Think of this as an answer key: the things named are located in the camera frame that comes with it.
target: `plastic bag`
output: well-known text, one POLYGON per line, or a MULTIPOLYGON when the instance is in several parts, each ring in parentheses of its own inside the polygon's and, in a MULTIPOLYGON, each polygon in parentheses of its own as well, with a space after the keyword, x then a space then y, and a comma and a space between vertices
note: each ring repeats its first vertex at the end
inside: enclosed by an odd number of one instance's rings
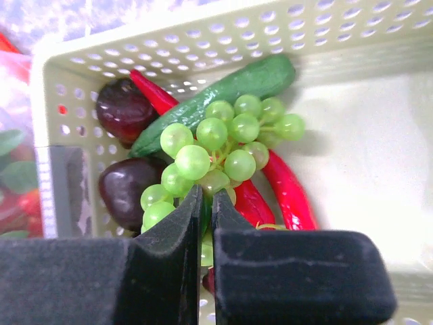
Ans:
POLYGON ((0 51, 0 239, 42 237, 28 76, 31 59, 0 51))

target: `patterned tablecloth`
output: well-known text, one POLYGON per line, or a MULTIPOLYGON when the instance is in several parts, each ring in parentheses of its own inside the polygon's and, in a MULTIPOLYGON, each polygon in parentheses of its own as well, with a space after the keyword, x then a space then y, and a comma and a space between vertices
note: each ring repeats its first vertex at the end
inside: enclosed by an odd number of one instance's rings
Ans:
POLYGON ((218 0, 1 0, 0 32, 22 53, 85 37, 150 14, 218 0))

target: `white plastic basket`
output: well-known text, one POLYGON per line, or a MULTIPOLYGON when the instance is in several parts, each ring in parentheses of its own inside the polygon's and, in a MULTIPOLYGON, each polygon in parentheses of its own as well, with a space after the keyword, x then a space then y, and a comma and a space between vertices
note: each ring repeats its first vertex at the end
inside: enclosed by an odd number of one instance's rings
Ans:
MULTIPOLYGON (((281 96, 309 131, 277 151, 324 228, 377 244, 400 304, 396 324, 431 324, 432 19, 432 0, 222 1, 48 49, 31 83, 46 237, 124 233, 96 186, 126 156, 95 118, 104 83, 136 68, 182 100, 283 51, 298 79, 281 96)), ((201 298, 201 324, 211 324, 213 300, 201 298)))

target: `cucumber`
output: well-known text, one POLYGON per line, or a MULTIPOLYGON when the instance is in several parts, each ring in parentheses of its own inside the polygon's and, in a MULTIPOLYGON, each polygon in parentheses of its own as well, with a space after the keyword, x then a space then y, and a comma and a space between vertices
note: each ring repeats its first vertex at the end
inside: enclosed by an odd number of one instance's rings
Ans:
POLYGON ((267 98, 283 91, 294 79, 295 69, 284 54, 250 63, 160 116, 141 132, 128 156, 142 157, 161 150, 161 133, 170 124, 182 123, 195 132, 198 124, 204 119, 206 107, 211 102, 227 100, 234 104, 239 96, 246 93, 262 99, 267 98))

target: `bunch of grapes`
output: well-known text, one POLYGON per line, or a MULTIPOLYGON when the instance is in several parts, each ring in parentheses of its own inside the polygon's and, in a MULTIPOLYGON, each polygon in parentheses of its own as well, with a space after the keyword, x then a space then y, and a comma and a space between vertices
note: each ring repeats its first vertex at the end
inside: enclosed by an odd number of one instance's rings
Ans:
POLYGON ((284 112, 276 97, 261 101, 247 94, 234 106, 223 100, 211 103, 197 127, 196 138, 181 123, 169 125, 160 141, 175 161, 163 171, 161 184, 148 187, 141 196, 141 232, 171 213, 174 198, 183 199, 194 184, 200 184, 209 196, 225 188, 235 204, 234 188, 266 166, 268 148, 302 137, 304 121, 284 112))

